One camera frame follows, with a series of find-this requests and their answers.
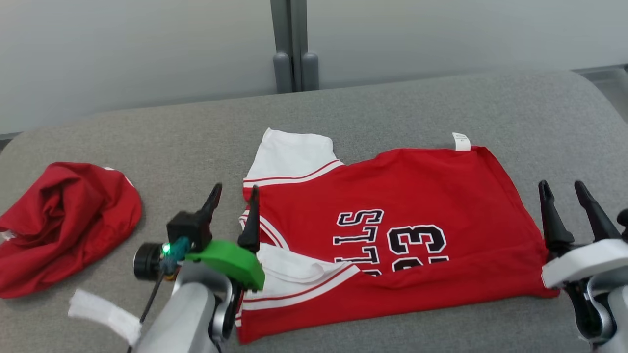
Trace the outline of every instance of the red fabric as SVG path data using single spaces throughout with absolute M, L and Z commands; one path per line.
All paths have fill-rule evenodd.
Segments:
M 250 188 L 244 189 L 249 198 Z M 497 159 L 487 148 L 395 149 L 372 160 L 339 166 L 313 180 L 259 188 L 260 213 L 290 251 L 330 263 L 355 261 L 363 272 L 307 301 L 248 310 L 244 300 L 239 338 L 267 335 L 347 320 L 379 317 L 501 300 L 513 296 L 552 298 L 541 268 L 547 250 L 539 229 Z M 377 222 L 360 210 L 381 210 Z M 341 215 L 350 213 L 343 224 Z M 436 226 L 446 244 L 433 238 L 395 236 L 395 229 Z M 336 243 L 334 237 L 371 241 Z M 406 252 L 398 249 L 402 242 Z M 370 250 L 375 248 L 377 256 Z M 446 257 L 446 261 L 433 261 Z M 414 266 L 396 269 L 399 260 Z
M 0 217 L 0 298 L 45 290 L 120 245 L 142 213 L 137 190 L 117 170 L 53 163 Z

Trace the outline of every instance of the gray floor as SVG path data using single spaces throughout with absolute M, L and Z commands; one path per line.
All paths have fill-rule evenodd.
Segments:
M 591 81 L 617 112 L 628 122 L 628 73 L 623 68 L 595 68 L 576 70 Z M 0 140 L 0 153 L 10 142 L 10 139 Z

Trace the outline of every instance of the striped trim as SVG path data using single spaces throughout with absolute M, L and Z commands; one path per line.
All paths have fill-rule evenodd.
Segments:
M 317 296 L 334 289 L 335 287 L 359 272 L 360 269 L 357 266 L 349 265 L 337 274 L 333 275 L 330 279 L 326 280 L 318 286 L 310 288 L 309 290 L 294 295 L 279 296 L 275 298 L 258 298 L 250 300 L 247 300 L 245 298 L 242 302 L 242 307 L 244 310 L 261 310 L 287 307 L 290 305 L 303 303 L 304 301 L 316 298 Z
M 244 188 L 252 188 L 254 185 L 259 187 L 263 187 L 266 185 L 276 185 L 276 184 L 295 184 L 295 183 L 304 183 L 309 182 L 310 180 L 316 179 L 323 174 L 326 174 L 339 166 L 345 165 L 339 160 L 333 160 L 326 165 L 323 165 L 319 169 L 311 172 L 310 174 L 303 176 L 273 176 L 271 178 L 261 178 L 261 179 L 244 179 Z
M 246 225 L 246 220 L 249 218 L 249 210 L 244 211 L 244 213 L 240 216 L 240 225 L 242 228 Z M 275 246 L 280 247 L 282 249 L 290 250 L 286 239 L 283 238 L 281 233 L 275 228 L 267 219 L 265 219 L 262 215 L 259 216 L 259 227 L 268 234 L 268 237 L 271 238 Z

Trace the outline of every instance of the crumpled red cloth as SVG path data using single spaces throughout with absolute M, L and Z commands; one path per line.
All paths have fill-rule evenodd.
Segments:
M 52 163 L 0 217 L 0 298 L 45 290 L 104 257 L 139 222 L 138 191 L 117 170 Z

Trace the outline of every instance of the white clothing tag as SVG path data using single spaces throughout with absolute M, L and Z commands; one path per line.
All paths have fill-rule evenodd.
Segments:
M 109 300 L 78 289 L 70 299 L 69 317 L 86 318 L 108 326 L 129 345 L 135 345 L 141 336 L 139 317 L 127 312 Z
M 454 141 L 456 141 L 456 151 L 470 151 L 471 141 L 468 137 L 459 133 L 452 133 Z
M 5 238 L 5 240 L 11 240 L 11 239 L 15 238 L 15 234 L 13 232 L 11 232 L 11 231 L 0 232 L 0 236 Z

